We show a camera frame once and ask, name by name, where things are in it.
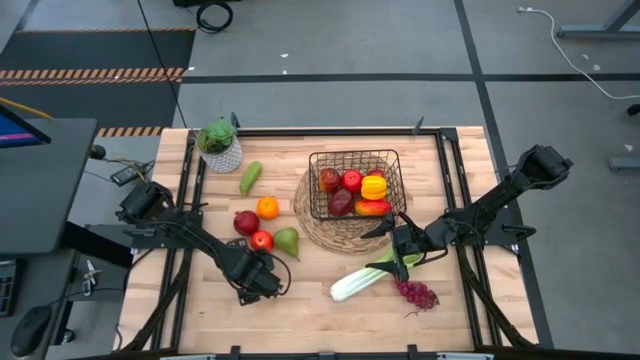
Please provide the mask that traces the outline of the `pale green celery bunch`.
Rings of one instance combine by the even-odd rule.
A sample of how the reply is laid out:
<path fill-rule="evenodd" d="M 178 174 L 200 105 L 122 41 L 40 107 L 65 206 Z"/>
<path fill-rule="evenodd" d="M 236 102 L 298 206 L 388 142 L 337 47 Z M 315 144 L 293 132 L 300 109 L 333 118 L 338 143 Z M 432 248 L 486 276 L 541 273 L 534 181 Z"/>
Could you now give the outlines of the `pale green celery bunch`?
<path fill-rule="evenodd" d="M 409 255 L 405 256 L 403 260 L 407 268 L 411 268 L 421 257 L 422 255 Z M 388 250 L 374 262 L 384 263 L 388 261 L 395 261 L 391 248 L 388 248 Z M 344 301 L 375 284 L 387 275 L 390 274 L 382 270 L 364 267 L 334 283 L 329 290 L 330 296 L 336 302 Z"/>

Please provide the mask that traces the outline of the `red pomegranate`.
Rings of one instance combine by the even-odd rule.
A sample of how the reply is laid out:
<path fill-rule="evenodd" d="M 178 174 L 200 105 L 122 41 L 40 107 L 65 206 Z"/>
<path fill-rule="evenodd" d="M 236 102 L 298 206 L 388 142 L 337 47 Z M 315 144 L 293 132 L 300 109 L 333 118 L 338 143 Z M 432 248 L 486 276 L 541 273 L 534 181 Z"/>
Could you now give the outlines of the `red pomegranate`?
<path fill-rule="evenodd" d="M 250 210 L 236 212 L 233 227 L 240 235 L 252 236 L 260 229 L 260 218 Z"/>

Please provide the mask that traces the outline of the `orange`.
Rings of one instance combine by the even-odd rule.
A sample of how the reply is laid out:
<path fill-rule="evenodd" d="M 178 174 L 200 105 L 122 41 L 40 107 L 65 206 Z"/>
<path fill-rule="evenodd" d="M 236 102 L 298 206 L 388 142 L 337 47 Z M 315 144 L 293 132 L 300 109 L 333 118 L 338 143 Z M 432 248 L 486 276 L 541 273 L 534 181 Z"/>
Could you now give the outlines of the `orange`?
<path fill-rule="evenodd" d="M 259 199 L 256 204 L 256 213 L 264 220 L 273 220 L 277 218 L 280 213 L 277 200 L 271 196 Z"/>

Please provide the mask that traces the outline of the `grey desk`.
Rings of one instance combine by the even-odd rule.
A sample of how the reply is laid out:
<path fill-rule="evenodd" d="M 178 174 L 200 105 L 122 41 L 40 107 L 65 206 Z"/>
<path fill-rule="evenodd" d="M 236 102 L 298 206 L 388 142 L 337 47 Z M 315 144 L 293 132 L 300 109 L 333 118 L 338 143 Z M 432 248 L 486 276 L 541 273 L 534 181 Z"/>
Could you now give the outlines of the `grey desk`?
<path fill-rule="evenodd" d="M 14 314 L 11 317 L 0 318 L 0 360 L 45 359 L 49 347 L 58 336 L 59 317 L 63 308 L 60 298 L 67 294 L 76 260 L 76 251 L 68 249 L 25 260 Z M 11 339 L 15 328 L 30 309 L 45 305 L 51 309 L 51 319 L 39 345 L 29 355 L 15 356 L 11 351 Z"/>

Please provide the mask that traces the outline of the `black computer mouse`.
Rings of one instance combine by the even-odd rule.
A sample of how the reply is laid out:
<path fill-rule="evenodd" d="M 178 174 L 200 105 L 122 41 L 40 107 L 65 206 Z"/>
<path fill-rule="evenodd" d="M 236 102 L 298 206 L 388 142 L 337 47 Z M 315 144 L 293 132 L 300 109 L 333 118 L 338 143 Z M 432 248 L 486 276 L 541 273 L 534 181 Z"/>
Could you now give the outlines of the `black computer mouse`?
<path fill-rule="evenodd" d="M 41 305 L 29 309 L 12 334 L 12 354 L 16 357 L 32 354 L 42 341 L 51 317 L 52 310 L 49 306 Z"/>

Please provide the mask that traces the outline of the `round woven placemat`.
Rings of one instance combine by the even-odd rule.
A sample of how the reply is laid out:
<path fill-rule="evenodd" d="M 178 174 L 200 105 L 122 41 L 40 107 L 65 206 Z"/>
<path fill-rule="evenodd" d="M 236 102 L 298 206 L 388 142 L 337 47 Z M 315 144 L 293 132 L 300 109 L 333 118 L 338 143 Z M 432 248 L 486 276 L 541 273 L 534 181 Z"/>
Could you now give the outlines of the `round woven placemat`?
<path fill-rule="evenodd" d="M 390 235 L 362 239 L 361 236 L 377 227 L 381 220 L 321 221 L 311 215 L 309 171 L 302 176 L 293 200 L 294 212 L 306 235 L 323 249 L 339 254 L 362 255 L 391 245 Z"/>

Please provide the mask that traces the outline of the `black keyboard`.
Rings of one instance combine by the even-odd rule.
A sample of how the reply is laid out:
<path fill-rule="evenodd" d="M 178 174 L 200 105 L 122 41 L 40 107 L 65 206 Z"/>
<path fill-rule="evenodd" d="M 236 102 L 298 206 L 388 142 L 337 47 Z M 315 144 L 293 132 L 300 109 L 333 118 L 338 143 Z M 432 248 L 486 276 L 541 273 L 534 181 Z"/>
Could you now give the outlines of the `black keyboard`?
<path fill-rule="evenodd" d="M 20 259 L 0 260 L 0 318 L 14 313 L 22 270 Z"/>

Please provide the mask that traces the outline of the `monitor with blue screen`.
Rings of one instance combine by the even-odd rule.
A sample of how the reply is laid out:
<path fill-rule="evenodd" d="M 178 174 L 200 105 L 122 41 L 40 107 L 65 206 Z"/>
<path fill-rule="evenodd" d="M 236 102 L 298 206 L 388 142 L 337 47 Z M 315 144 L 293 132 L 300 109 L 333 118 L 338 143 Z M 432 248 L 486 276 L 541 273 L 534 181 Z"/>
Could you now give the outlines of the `monitor with blue screen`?
<path fill-rule="evenodd" d="M 51 138 L 0 105 L 0 148 L 50 144 Z"/>

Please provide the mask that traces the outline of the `yellow bell pepper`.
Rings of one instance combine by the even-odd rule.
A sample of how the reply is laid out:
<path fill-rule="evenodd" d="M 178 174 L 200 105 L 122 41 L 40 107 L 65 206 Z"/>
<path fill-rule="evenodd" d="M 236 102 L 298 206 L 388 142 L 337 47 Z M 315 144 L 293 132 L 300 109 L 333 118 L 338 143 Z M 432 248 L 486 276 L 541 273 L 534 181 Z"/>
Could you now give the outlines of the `yellow bell pepper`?
<path fill-rule="evenodd" d="M 384 199 L 387 194 L 387 182 L 382 176 L 365 176 L 361 182 L 360 193 L 366 200 Z"/>

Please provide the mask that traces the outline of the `green pear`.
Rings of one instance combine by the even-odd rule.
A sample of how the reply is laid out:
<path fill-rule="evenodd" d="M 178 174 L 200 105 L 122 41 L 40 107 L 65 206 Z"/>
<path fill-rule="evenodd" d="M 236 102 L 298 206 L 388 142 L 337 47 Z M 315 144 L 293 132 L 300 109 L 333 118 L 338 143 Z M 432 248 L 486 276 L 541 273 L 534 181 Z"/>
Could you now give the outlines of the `green pear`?
<path fill-rule="evenodd" d="M 274 244 L 294 259 L 299 259 L 299 233 L 293 227 L 283 228 L 274 234 Z"/>

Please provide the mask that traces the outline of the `grey metal desk leg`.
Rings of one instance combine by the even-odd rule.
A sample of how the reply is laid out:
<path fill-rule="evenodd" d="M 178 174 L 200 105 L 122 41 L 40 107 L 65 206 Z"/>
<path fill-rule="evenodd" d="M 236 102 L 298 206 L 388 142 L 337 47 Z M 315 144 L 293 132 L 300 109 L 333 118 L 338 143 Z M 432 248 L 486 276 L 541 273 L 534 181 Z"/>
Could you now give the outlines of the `grey metal desk leg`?
<path fill-rule="evenodd" d="M 603 25 L 562 25 L 558 38 L 640 39 L 640 25 L 628 22 L 640 11 L 640 0 L 627 0 Z"/>

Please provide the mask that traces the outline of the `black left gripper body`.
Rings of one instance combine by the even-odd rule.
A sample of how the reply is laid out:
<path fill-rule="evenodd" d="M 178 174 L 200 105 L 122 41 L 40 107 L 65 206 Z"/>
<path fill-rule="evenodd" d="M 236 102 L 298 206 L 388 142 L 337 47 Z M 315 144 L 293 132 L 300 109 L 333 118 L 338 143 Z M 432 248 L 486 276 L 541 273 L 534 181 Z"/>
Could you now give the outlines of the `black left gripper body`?
<path fill-rule="evenodd" d="M 281 294 L 281 279 L 273 273 L 274 260 L 275 257 L 265 251 L 244 251 L 230 260 L 224 276 L 240 301 L 259 301 L 262 297 Z"/>

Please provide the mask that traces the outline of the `black power adapter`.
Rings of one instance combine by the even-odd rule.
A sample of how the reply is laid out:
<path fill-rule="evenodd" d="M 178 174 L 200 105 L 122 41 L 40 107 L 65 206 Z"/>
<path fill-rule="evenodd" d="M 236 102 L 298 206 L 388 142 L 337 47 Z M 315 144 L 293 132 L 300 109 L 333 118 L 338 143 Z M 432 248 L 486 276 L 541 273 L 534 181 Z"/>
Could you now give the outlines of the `black power adapter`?
<path fill-rule="evenodd" d="M 154 162 L 127 164 L 123 169 L 112 173 L 109 179 L 119 187 L 122 187 L 134 180 L 147 180 L 147 173 L 152 170 Z"/>

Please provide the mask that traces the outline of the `red yellow apple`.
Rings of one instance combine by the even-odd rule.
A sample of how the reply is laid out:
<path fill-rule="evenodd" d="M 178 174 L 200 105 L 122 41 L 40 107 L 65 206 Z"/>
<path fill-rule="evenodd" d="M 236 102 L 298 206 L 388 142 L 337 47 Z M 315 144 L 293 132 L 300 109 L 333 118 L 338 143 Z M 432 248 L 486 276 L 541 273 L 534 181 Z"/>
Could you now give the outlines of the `red yellow apple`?
<path fill-rule="evenodd" d="M 319 190 L 326 194 L 337 191 L 341 184 L 341 175 L 334 168 L 324 168 L 318 177 Z"/>

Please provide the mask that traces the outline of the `purple grape bunch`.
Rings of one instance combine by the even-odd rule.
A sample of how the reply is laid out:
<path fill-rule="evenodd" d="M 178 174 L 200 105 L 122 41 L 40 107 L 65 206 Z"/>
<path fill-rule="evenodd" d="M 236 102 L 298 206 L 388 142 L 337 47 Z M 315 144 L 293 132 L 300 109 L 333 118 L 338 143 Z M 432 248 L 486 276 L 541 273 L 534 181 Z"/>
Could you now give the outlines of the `purple grape bunch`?
<path fill-rule="evenodd" d="M 440 304 L 436 293 L 425 283 L 417 281 L 402 282 L 396 279 L 395 286 L 399 294 L 414 307 L 408 315 L 418 315 L 420 312 L 426 312 Z"/>

